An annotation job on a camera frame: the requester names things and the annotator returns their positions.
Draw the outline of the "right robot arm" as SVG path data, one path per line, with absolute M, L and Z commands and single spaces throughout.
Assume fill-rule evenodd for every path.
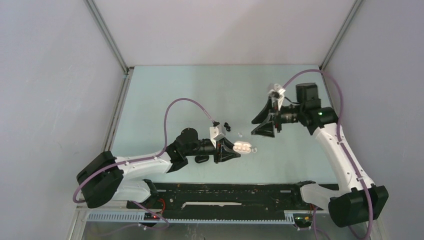
M 315 83 L 296 85 L 297 102 L 284 105 L 285 88 L 271 84 L 265 107 L 252 120 L 252 135 L 275 137 L 283 124 L 300 123 L 323 149 L 338 189 L 314 181 L 300 183 L 291 194 L 291 204 L 304 209 L 309 204 L 327 210 L 336 226 L 343 228 L 377 220 L 389 198 L 385 186 L 377 186 L 361 167 L 350 148 L 332 107 L 323 107 Z

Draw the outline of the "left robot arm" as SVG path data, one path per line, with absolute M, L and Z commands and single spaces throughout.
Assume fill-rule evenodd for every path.
M 99 208 L 110 201 L 135 201 L 153 208 L 158 194 L 146 176 L 178 171 L 188 164 L 188 157 L 202 163 L 212 156 L 217 164 L 239 158 L 248 149 L 239 141 L 230 142 L 218 127 L 209 130 L 210 138 L 199 139 L 195 129 L 185 128 L 164 152 L 150 155 L 117 157 L 110 151 L 100 153 L 76 176 L 87 207 Z

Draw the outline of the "white oval charging case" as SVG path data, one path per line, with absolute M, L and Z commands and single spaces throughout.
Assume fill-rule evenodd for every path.
M 232 149 L 239 154 L 247 155 L 252 152 L 252 145 L 249 142 L 236 141 Z

